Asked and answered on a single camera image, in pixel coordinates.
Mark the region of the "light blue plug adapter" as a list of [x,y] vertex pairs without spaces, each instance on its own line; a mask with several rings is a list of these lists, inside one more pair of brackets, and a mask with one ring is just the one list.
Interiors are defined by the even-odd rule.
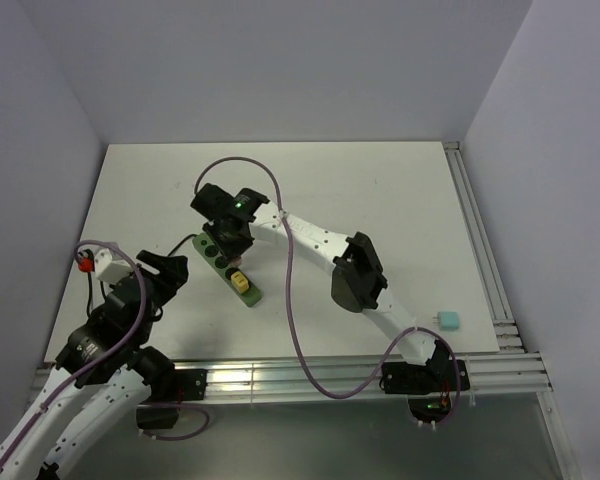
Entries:
[[457,331],[461,326],[459,314],[454,311],[439,311],[433,320],[441,331]]

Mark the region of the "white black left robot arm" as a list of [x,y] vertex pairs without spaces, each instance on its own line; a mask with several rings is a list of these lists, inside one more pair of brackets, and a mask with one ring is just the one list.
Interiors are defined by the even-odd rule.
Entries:
[[137,259],[140,263],[113,284],[86,324],[69,336],[45,390],[0,446],[0,477],[27,466],[37,473],[50,435],[61,433],[69,425],[67,415],[79,412],[117,372],[138,374],[139,388],[152,399],[173,391],[173,362],[145,343],[164,305],[187,282],[188,260],[146,250]]

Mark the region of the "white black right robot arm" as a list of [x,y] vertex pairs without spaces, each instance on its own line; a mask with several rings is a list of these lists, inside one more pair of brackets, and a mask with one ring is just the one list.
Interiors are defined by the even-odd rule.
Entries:
[[242,256],[256,241],[286,247],[289,265],[302,258],[328,275],[332,301],[364,316],[389,339],[387,349],[400,353],[418,386],[461,385],[452,348],[395,298],[368,235],[324,229],[288,213],[280,198],[249,188],[232,195],[215,184],[196,186],[191,206],[205,218],[204,232],[226,259]]

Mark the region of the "green power strip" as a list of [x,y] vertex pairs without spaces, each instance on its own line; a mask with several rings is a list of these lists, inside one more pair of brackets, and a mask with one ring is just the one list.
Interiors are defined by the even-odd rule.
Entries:
[[[251,308],[262,300],[263,295],[259,287],[239,267],[232,266],[229,263],[206,233],[197,234],[193,238],[192,244],[195,251],[243,304]],[[250,289],[243,295],[236,292],[230,281],[231,274],[236,270],[242,271],[250,281]]]

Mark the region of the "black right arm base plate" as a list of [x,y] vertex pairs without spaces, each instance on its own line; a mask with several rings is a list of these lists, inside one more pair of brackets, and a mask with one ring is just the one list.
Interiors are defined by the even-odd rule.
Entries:
[[428,395],[441,393],[443,389],[468,391],[471,387],[469,375],[464,361],[457,361],[456,374],[451,360],[443,366],[441,373],[435,373],[425,366],[411,365],[406,362],[385,362],[381,368],[379,387],[386,394]]

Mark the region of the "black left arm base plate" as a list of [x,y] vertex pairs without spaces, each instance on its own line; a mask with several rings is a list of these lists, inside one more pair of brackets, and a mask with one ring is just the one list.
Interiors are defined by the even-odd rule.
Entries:
[[207,387],[206,369],[176,369],[151,385],[148,402],[183,403],[201,401]]

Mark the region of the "yellow plug adapter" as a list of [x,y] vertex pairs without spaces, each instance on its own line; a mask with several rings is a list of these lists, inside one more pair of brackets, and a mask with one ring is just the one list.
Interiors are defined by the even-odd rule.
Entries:
[[236,292],[240,295],[245,294],[250,289],[250,281],[240,270],[236,270],[231,274],[231,284]]

